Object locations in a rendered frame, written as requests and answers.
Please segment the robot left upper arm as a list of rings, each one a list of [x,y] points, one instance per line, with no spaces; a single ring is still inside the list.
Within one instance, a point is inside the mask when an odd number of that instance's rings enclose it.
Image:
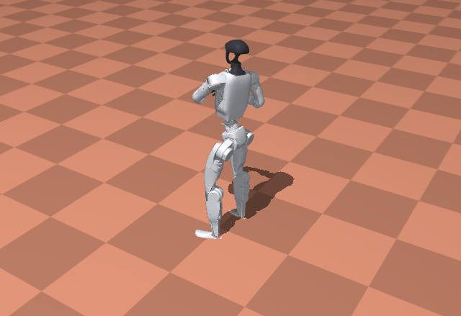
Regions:
[[[207,77],[206,82],[199,88],[198,92],[192,97],[192,99],[198,103],[203,103],[206,100],[206,96],[213,90],[220,89],[226,83],[225,76],[222,74],[212,74]]]

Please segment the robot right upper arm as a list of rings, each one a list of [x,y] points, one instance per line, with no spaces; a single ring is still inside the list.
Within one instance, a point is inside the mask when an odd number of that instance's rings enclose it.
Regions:
[[[251,74],[251,93],[254,95],[254,99],[252,99],[251,104],[255,108],[259,108],[264,105],[264,97],[262,94],[261,85],[259,83],[259,74],[249,71]]]

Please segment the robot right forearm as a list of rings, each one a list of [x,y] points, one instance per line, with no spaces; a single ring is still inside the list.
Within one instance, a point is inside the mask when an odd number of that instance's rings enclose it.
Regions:
[[[251,104],[251,101],[252,101],[252,99],[254,99],[254,98],[255,98],[255,97],[254,97],[253,94],[249,94],[249,101],[248,101],[248,104],[252,105],[252,104]]]

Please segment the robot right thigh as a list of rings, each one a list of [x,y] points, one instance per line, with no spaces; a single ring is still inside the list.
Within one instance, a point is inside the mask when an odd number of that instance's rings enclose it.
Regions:
[[[241,148],[234,150],[233,155],[230,157],[234,175],[234,182],[237,186],[245,186],[249,182],[249,176],[245,171],[243,171],[243,166],[246,161],[246,155],[248,151],[247,146],[250,145],[252,140],[254,139],[254,134],[247,129],[245,130],[247,135],[247,141]]]

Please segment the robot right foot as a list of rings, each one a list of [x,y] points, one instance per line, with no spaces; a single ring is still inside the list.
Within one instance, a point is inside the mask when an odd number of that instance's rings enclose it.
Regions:
[[[237,211],[229,210],[229,212],[230,212],[232,215],[237,216],[237,215],[236,215],[236,214],[237,214]],[[244,216],[243,216],[243,217],[244,217]],[[244,218],[244,219],[245,219],[245,218]]]

